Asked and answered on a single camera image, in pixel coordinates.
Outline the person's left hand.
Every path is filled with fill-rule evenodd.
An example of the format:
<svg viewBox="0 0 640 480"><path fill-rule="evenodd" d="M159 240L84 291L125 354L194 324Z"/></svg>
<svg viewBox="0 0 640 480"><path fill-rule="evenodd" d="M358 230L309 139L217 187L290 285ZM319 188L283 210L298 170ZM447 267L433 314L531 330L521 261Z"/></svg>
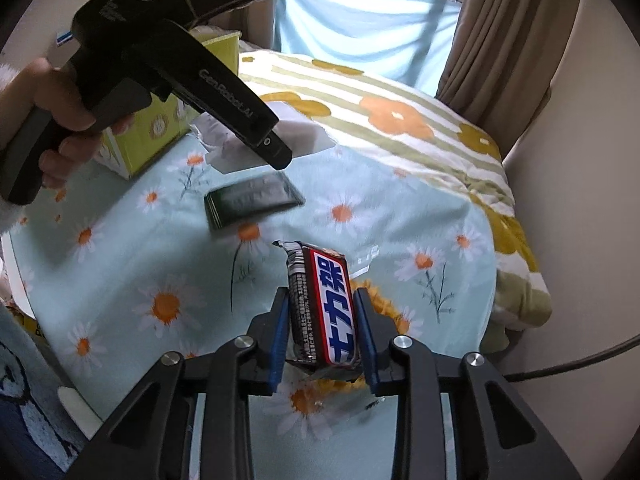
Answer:
<svg viewBox="0 0 640 480"><path fill-rule="evenodd" d="M38 159L36 175L40 188L62 188L82 165L100 149L102 132L94 128L96 118L81 102L72 77L37 58L1 87L1 145L11 141L27 116L39 108L68 133L55 148Z"/></svg>

